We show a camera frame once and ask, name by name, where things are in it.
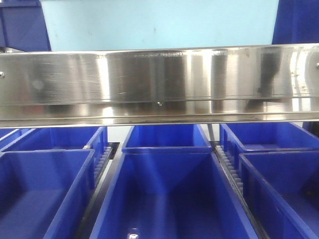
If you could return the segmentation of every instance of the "metal rail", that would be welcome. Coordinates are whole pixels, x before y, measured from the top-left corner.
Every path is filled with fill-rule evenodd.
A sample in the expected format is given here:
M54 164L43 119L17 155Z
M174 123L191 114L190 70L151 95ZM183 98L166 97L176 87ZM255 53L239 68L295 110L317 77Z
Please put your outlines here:
M319 44L0 54L0 127L317 120Z

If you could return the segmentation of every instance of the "stainless steel bar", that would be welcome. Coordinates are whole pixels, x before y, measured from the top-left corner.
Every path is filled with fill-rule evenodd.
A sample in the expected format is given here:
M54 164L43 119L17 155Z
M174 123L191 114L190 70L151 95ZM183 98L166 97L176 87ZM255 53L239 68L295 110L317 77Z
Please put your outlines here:
M0 54L0 127L317 120L319 44Z

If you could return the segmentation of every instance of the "metal frame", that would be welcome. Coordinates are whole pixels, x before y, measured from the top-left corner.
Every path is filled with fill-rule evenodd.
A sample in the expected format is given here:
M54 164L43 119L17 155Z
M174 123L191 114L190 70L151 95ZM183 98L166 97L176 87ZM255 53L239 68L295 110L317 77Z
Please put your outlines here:
M317 120L319 44L0 54L0 127Z

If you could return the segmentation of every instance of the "blue plastic bin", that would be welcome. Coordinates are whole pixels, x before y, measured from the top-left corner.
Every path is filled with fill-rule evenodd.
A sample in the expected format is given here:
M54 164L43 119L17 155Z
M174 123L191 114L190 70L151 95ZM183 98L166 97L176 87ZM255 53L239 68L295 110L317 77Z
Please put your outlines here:
M196 124L139 125L131 128L122 152L211 152L202 128Z
M40 1L0 2L0 46L22 51L51 50Z
M6 145L0 151L29 151L47 149L82 149L95 150L94 162L104 153L107 146L105 127L63 127L34 128Z
M0 238L73 238L94 189L93 153L2 153Z
M12 129L12 128L1 128L0 129L0 148L5 147L15 139L19 138L29 129Z
M256 239L210 153L123 154L90 239Z
M220 125L220 144L238 169L240 153L317 150L319 138L288 122L228 123Z
M319 151L241 154L244 198L272 239L319 238Z

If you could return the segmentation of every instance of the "blue background object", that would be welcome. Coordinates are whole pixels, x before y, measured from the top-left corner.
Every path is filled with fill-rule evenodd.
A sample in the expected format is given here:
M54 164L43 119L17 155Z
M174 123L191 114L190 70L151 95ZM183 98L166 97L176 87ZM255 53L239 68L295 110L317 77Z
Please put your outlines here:
M270 236L319 236L319 151L240 157L244 198Z
M209 153L124 154L91 239L257 239Z
M0 157L0 238L72 238L94 189L93 150Z
M211 152L211 145L197 124L139 125L131 128L122 152Z
M319 42L319 1L280 0L273 44Z
M0 2L0 47L51 50L40 1Z

